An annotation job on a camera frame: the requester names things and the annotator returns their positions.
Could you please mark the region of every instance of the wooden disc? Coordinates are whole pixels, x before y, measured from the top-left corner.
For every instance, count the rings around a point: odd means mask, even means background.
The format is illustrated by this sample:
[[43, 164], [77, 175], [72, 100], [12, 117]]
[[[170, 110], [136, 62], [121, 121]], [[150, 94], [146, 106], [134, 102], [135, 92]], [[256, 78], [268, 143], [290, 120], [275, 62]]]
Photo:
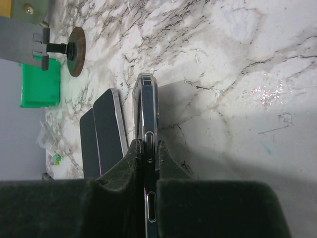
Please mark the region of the wooden disc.
[[78, 77], [83, 69], [86, 55], [86, 37], [83, 28], [76, 26], [68, 42], [75, 44], [75, 51], [73, 59], [67, 59], [67, 67], [71, 76]]

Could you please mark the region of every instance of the green box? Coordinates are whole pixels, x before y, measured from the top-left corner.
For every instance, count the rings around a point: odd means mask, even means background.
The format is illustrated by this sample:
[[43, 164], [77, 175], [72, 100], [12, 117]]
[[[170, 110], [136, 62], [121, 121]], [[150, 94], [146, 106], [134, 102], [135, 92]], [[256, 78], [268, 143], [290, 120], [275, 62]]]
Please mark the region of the green box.
[[50, 58], [46, 71], [27, 64], [19, 66], [22, 68], [21, 108], [51, 107], [60, 102], [60, 62]]

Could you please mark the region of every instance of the marble table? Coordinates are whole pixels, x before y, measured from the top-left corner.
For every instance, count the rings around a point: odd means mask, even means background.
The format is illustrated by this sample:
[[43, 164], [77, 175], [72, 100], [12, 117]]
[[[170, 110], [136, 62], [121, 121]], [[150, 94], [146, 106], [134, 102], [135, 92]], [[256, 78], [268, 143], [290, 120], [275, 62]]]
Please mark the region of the marble table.
[[195, 178], [268, 183], [294, 237], [317, 233], [315, 0], [57, 0], [51, 41], [85, 30], [78, 78], [62, 62], [55, 179], [83, 177], [79, 119], [120, 91], [128, 140], [140, 72], [158, 80], [159, 136]]

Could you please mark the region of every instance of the table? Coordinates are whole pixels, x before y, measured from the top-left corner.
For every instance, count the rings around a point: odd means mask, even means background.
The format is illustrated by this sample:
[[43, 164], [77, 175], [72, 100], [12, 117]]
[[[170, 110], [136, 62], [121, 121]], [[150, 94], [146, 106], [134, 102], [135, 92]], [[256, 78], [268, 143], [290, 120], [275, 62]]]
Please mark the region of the table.
[[140, 72], [158, 80], [159, 136], [199, 179], [268, 183], [294, 237], [317, 232], [317, 3], [314, 0], [58, 0], [51, 42], [86, 33], [81, 75], [61, 69], [46, 111], [60, 138], [55, 179], [83, 177], [79, 119], [120, 91], [128, 140]]

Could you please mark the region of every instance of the gold screw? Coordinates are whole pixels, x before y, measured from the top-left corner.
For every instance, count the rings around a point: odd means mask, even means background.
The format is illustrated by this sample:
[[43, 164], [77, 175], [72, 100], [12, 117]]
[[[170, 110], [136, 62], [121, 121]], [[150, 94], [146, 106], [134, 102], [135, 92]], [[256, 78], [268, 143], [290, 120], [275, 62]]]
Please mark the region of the gold screw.
[[34, 7], [31, 4], [24, 4], [24, 11], [26, 14], [32, 15], [34, 13]]

